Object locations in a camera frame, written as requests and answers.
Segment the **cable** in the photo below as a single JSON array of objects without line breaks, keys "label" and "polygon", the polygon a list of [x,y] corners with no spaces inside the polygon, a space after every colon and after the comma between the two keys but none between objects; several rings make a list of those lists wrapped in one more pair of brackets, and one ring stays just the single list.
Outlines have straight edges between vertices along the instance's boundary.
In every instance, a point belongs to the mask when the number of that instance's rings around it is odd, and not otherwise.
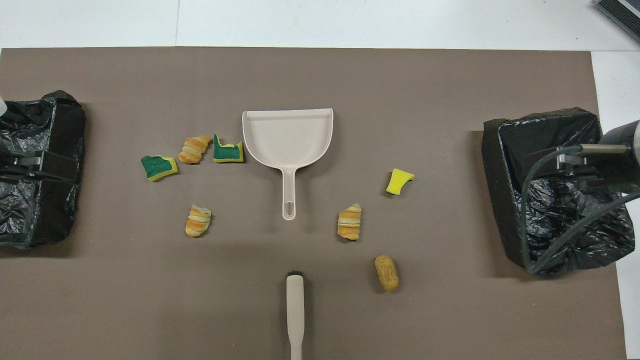
[{"label": "cable", "polygon": [[536,264],[532,264],[531,258],[529,255],[529,237],[527,235],[527,211],[526,204],[527,198],[529,197],[529,183],[536,175],[538,170],[544,164],[554,159],[558,155],[568,154],[568,155],[579,155],[582,152],[581,145],[574,145],[569,147],[564,147],[562,149],[556,150],[542,157],[542,159],[538,160],[530,169],[527,177],[525,178],[524,183],[522,184],[522,193],[520,197],[520,241],[522,242],[521,251],[522,257],[524,261],[524,266],[527,271],[532,274],[539,272],[544,266],[544,264],[551,259],[553,255],[556,254],[556,251],[560,249],[568,240],[570,240],[574,235],[576,235],[580,230],[584,228],[584,226],[588,225],[590,222],[596,220],[602,215],[619,208],[624,205],[624,203],[629,202],[634,199],[640,198],[640,192],[631,193],[624,197],[620,197],[616,200],[613,200],[606,204],[605,206],[597,209],[596,211],[591,212],[584,218],[580,219],[578,222],[573,224],[569,230],[565,231],[562,235],[558,236],[556,240],[551,244],[551,246],[538,258]]}]

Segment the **brush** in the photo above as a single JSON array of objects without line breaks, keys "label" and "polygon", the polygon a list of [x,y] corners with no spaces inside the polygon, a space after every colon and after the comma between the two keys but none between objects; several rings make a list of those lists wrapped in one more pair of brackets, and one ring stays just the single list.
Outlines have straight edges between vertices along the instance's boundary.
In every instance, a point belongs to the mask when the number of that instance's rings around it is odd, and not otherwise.
[{"label": "brush", "polygon": [[287,276],[287,331],[291,343],[291,360],[302,360],[302,337],[305,335],[305,285],[302,273]]}]

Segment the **black trash bag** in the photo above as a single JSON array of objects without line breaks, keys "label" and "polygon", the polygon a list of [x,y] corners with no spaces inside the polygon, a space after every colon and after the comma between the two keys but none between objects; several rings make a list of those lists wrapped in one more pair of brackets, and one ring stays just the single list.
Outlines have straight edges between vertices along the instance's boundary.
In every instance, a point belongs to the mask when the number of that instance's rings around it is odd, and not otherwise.
[{"label": "black trash bag", "polygon": [[76,183],[0,181],[0,245],[26,249],[64,240],[74,224],[84,161],[84,111],[58,90],[35,101],[6,101],[0,117],[0,151],[49,151],[73,159]]},{"label": "black trash bag", "polygon": [[[482,155],[493,214],[507,257],[524,266],[518,233],[520,192],[518,175],[526,154],[556,146],[598,143],[598,117],[580,108],[531,114],[517,120],[484,123]],[[527,234],[531,263],[576,221],[621,196],[597,179],[536,179],[529,188]],[[625,206],[587,225],[538,272],[557,275],[575,269],[606,266],[635,247],[634,228]]]}]

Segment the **dustpan handle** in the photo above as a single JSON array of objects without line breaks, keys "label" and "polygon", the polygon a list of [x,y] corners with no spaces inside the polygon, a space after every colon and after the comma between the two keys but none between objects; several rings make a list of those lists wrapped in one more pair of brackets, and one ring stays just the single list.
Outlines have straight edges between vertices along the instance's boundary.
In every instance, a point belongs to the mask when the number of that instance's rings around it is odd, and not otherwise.
[{"label": "dustpan handle", "polygon": [[282,217],[296,217],[296,169],[282,170]]}]

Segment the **dustpan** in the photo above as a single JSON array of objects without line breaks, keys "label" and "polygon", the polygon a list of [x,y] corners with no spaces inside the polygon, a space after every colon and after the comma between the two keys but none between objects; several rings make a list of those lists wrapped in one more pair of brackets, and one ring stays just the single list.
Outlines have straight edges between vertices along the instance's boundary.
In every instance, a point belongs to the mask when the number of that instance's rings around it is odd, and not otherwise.
[{"label": "dustpan", "polygon": [[296,217],[296,171],[325,154],[333,109],[245,111],[244,146],[258,162],[282,172],[282,217]]}]

